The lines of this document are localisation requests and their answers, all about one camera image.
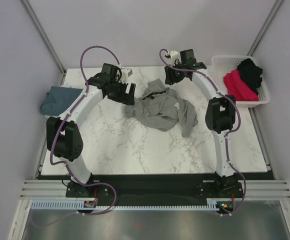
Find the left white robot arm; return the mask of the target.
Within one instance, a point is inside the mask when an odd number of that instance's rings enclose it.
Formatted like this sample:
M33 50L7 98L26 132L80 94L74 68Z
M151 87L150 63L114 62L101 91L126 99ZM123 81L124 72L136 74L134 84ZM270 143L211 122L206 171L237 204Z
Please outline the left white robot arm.
M104 98L124 105L134 105L136 85L128 83L132 74L130 68L103 64L99 73L85 79L85 87L65 111L47 119L49 162L52 166L64 165L70 176L66 197L89 198L93 195L95 185L82 156L84 142L80 128L93 108Z

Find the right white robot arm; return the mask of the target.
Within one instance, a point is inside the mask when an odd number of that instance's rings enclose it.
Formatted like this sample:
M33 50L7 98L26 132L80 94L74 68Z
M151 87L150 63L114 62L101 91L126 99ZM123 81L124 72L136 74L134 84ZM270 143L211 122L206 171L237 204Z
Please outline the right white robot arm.
M188 78L206 98L205 124L214 139L216 170L214 181L204 184L201 191L220 197L229 196L241 188L238 170L231 160L231 134L241 126L241 116L235 97L226 94L216 85L206 65L196 60L193 49L177 52L163 48L159 51L159 57L165 64L167 85L173 85Z

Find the grey t shirt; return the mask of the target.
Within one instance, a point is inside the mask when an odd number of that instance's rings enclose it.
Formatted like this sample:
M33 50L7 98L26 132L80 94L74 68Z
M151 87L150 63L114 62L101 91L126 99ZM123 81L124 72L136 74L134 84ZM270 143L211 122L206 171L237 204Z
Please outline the grey t shirt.
M135 118L142 125L167 132L179 124L181 136L187 138L198 124L195 106L180 97L176 90L167 87L160 79L147 83L147 88L134 105L124 108L126 118Z

